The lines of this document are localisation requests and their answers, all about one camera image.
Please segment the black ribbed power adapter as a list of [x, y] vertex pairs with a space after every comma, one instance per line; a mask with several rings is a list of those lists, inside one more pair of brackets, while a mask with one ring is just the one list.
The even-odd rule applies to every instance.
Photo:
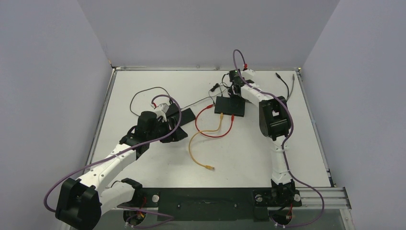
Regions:
[[180, 126], [186, 125], [196, 119], [195, 113], [191, 108], [187, 108], [181, 112]]

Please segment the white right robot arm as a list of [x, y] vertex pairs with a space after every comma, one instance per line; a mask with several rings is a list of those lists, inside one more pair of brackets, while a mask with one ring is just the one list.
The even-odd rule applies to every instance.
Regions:
[[258, 109], [259, 129], [263, 136], [277, 145], [271, 154], [271, 191], [270, 203], [272, 207], [300, 207], [302, 205], [300, 193], [296, 190], [294, 178], [288, 165], [285, 144], [293, 132], [293, 119], [287, 108], [287, 101], [283, 96], [275, 96], [264, 92], [250, 79], [255, 72], [244, 68], [228, 72], [229, 95], [244, 99]]

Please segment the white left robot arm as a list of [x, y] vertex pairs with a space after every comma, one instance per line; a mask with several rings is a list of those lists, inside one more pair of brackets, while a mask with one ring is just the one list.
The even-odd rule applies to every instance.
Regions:
[[63, 181], [55, 217], [78, 230], [92, 230], [111, 209], [124, 203], [143, 204], [145, 195], [139, 182], [124, 178], [114, 185], [113, 179], [138, 160], [151, 143], [171, 143], [187, 137], [178, 119], [142, 112], [137, 125], [129, 129], [105, 159], [92, 163], [91, 170], [78, 179], [68, 177]]

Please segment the black network switch box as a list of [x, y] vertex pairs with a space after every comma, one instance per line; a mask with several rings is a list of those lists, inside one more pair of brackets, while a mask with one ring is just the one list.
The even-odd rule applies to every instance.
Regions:
[[245, 103], [243, 98], [238, 96], [223, 97], [217, 96], [214, 106], [214, 113], [224, 115], [234, 115], [237, 117], [244, 117]]

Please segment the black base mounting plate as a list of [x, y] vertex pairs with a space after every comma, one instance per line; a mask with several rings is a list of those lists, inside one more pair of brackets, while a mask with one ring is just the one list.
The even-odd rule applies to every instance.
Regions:
[[175, 221], [267, 221], [269, 213], [300, 207], [302, 201], [288, 192], [281, 199], [273, 188], [143, 188], [127, 204], [156, 207]]

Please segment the aluminium frame rail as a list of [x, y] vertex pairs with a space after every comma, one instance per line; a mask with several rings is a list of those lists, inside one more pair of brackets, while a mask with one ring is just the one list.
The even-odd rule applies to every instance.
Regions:
[[317, 187], [318, 193], [311, 188], [299, 187], [298, 190], [301, 196], [302, 209], [321, 209], [322, 198], [325, 209], [351, 209], [345, 187]]

